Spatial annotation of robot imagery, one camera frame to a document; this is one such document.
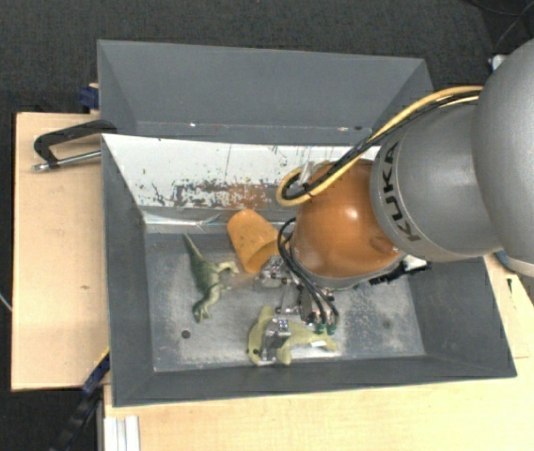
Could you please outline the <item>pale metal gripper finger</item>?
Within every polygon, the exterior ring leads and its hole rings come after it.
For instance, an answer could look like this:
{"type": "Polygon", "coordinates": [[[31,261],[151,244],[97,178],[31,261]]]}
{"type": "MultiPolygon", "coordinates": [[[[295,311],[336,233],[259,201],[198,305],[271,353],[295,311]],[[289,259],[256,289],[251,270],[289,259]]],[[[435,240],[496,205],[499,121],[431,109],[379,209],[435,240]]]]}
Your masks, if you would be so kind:
{"type": "Polygon", "coordinates": [[[234,289],[280,289],[291,284],[291,274],[281,259],[271,259],[256,273],[249,273],[244,268],[238,273],[229,272],[225,283],[234,289]]]}
{"type": "Polygon", "coordinates": [[[291,337],[289,321],[283,318],[271,318],[265,325],[261,336],[259,356],[262,362],[274,362],[279,358],[277,352],[291,337]]]}

